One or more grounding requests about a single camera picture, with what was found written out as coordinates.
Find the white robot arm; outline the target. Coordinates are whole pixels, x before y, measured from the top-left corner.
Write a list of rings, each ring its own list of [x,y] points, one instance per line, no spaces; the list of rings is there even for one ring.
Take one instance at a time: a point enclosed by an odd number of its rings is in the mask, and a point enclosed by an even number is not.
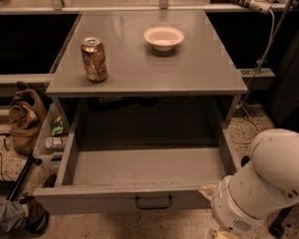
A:
[[[225,176],[211,196],[214,220],[238,235],[263,225],[271,213],[299,203],[299,133],[272,128],[251,142],[250,160]]]

